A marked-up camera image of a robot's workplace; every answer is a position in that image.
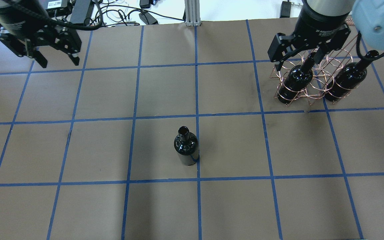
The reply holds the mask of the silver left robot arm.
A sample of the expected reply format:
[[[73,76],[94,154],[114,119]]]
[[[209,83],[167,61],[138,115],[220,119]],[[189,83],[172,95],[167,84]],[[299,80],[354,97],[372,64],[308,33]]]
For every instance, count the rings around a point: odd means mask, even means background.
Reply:
[[[52,20],[37,0],[0,0],[0,42],[18,57],[35,60],[42,68],[48,61],[38,50],[50,46],[65,53],[76,66],[81,39],[63,21]]]

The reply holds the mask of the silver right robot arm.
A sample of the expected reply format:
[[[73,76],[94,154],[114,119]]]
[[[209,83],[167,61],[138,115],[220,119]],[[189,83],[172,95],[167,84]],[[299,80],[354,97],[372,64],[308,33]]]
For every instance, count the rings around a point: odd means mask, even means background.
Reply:
[[[280,70],[287,59],[317,49],[314,62],[319,64],[345,44],[351,32],[346,23],[349,16],[367,44],[384,51],[384,0],[304,0],[293,32],[274,36],[269,60]]]

